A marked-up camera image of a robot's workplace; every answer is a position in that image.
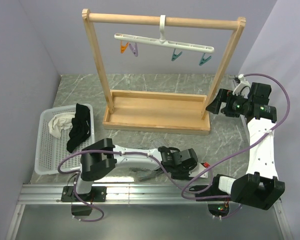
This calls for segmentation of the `grey striped boxer underwear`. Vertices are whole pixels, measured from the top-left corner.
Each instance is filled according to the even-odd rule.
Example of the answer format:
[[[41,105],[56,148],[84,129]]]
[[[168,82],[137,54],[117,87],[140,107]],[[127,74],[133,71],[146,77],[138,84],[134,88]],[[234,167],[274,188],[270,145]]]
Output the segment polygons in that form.
[[[168,143],[166,140],[160,137],[160,138],[153,138],[150,141],[149,145],[129,143],[127,147],[130,149],[151,150],[151,149],[158,149],[159,147],[168,147]],[[137,164],[134,163],[132,167],[129,167],[129,171],[135,174],[136,182],[152,181],[155,180],[156,177],[163,174],[163,170],[160,167],[154,169],[153,163],[149,168],[150,161],[151,161],[150,159],[147,159],[146,157],[143,156],[141,160],[145,161],[145,163],[137,163]]]

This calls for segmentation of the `white plastic hanger bar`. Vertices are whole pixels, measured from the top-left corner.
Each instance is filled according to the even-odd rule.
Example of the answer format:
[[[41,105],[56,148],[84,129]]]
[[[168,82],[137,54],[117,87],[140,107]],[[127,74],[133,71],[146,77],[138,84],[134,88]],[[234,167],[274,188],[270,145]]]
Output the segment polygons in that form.
[[[161,15],[159,19],[159,31],[160,31],[159,39],[137,36],[137,35],[129,35],[124,33],[116,33],[114,35],[114,38],[116,40],[125,41],[125,42],[133,42],[138,44],[152,45],[152,46],[172,48],[178,50],[186,50],[186,51],[208,53],[208,54],[213,54],[215,52],[215,48],[212,46],[167,40],[165,37],[165,25],[166,25],[166,16]]]

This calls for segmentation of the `orange clothespin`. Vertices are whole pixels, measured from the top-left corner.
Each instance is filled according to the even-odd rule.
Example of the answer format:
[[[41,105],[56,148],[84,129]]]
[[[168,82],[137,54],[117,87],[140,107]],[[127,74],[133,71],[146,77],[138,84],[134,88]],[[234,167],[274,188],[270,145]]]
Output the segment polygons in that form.
[[[126,42],[125,44],[123,44],[123,42],[120,42],[120,53],[123,54],[126,49],[129,47],[129,42]]]

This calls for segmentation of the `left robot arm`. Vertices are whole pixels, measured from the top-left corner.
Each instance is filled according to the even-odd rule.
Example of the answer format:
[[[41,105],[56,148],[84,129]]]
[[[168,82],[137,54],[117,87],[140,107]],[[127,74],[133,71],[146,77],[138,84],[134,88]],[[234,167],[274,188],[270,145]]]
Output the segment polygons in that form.
[[[136,173],[139,181],[151,179],[163,173],[160,165],[171,174],[171,178],[174,180],[190,180],[204,169],[204,166],[198,162],[194,149],[179,150],[176,147],[167,147],[161,139],[154,140],[151,148],[146,149],[114,145],[111,138],[105,138],[85,150],[140,152],[141,154],[83,154],[80,159],[80,174],[73,189],[73,195],[79,201],[86,201],[91,195],[93,182],[104,178],[114,169],[130,169]]]

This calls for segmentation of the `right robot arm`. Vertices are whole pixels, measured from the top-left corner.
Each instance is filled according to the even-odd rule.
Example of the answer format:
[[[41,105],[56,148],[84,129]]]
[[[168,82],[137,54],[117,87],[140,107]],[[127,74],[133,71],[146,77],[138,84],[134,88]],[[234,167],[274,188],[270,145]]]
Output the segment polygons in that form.
[[[213,114],[244,116],[251,147],[246,174],[237,179],[218,174],[210,194],[216,200],[228,194],[233,202],[268,210],[285,191],[285,183],[279,180],[275,166],[273,127],[277,109],[269,105],[270,85],[254,82],[248,89],[244,97],[240,92],[221,88],[206,107]]]

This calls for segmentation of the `black underwear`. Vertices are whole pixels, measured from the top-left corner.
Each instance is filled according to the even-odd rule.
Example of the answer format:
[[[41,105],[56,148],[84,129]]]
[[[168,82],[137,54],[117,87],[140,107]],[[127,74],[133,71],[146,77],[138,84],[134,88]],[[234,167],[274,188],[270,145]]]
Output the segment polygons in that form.
[[[75,106],[75,115],[71,123],[72,129],[69,132],[69,140],[66,145],[66,150],[69,153],[72,153],[91,136],[90,109],[86,105],[77,103]]]

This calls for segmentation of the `light teal clothespin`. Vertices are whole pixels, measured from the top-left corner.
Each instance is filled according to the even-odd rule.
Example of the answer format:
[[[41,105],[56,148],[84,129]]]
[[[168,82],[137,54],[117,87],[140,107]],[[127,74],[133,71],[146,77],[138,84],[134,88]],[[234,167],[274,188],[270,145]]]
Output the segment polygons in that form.
[[[199,66],[202,66],[202,65],[204,65],[205,63],[207,63],[211,58],[212,58],[212,56],[211,55],[209,55],[209,56],[207,56],[207,57],[205,57],[205,53],[203,53],[203,55],[201,56],[201,59],[200,59],[200,61],[199,61]]]

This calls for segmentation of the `wooden hanging rack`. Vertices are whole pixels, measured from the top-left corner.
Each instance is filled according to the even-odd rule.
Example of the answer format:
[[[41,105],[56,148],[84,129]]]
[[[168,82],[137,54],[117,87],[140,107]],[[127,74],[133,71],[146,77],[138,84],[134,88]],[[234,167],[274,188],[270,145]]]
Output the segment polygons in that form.
[[[106,100],[102,122],[104,128],[197,135],[210,132],[210,119],[206,107],[213,101],[245,29],[244,17],[237,20],[166,17],[165,28],[183,27],[232,32],[207,95],[110,89],[94,25],[130,24],[158,26],[160,29],[160,16],[92,13],[89,9],[83,9],[82,20]]]

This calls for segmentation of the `purple clothespin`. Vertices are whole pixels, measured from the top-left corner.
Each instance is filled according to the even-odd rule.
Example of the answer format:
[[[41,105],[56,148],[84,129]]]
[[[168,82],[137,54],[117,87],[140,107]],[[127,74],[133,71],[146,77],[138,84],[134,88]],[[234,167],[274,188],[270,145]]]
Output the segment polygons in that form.
[[[135,57],[138,57],[138,55],[139,55],[139,52],[138,52],[138,45],[137,45],[137,43],[129,43],[129,49],[131,50],[131,52],[133,53],[133,55],[135,56]]]

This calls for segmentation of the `white cloth garment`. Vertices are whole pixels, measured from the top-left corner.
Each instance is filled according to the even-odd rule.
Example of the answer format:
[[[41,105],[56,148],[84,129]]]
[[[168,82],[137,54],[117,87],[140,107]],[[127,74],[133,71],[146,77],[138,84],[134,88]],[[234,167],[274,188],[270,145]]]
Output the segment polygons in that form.
[[[62,136],[62,130],[68,130],[73,127],[72,119],[74,117],[74,112],[56,114],[48,123],[49,133],[53,137],[60,139]]]

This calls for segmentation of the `white plastic basket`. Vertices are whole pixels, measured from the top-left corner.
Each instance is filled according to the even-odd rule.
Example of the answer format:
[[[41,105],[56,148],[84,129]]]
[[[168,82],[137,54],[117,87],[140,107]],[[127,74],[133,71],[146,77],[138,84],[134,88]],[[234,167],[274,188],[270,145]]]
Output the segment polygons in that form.
[[[82,142],[73,151],[79,152],[95,142],[94,114],[93,107],[88,103],[83,103],[90,110],[90,137]],[[60,138],[56,138],[49,133],[49,122],[55,115],[62,113],[75,113],[76,105],[59,106],[43,111],[40,115],[37,143],[35,152],[34,170],[38,175],[58,174],[58,165],[71,153],[67,151],[70,129],[62,130]],[[62,164],[61,170],[69,172],[80,169],[81,156],[77,155]]]

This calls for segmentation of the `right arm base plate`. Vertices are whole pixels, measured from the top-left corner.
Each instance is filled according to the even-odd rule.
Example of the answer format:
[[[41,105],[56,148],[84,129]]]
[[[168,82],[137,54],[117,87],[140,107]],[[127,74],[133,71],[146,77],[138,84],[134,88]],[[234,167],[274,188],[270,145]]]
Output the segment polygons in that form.
[[[197,192],[200,190],[203,190],[204,188],[208,187],[208,185],[195,185],[190,187],[190,192]],[[220,196],[230,196],[231,188],[230,187],[221,187],[219,188],[218,185],[211,185],[209,189],[207,189],[204,192],[201,193],[195,193],[195,198],[197,202],[202,202],[202,201],[224,201],[227,199],[227,197],[220,197]],[[231,198],[228,197],[230,201],[239,203],[242,200],[241,198]]]

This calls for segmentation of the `aluminium mounting rail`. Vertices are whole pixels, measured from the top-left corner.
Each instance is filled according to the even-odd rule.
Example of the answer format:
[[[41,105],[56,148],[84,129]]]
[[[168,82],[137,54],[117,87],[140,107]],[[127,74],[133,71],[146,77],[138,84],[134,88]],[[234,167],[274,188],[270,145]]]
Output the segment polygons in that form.
[[[19,205],[62,204],[61,197],[65,184],[24,184],[17,203]],[[195,200],[181,197],[181,191],[168,184],[104,183],[106,187],[104,205],[187,205],[197,204]]]

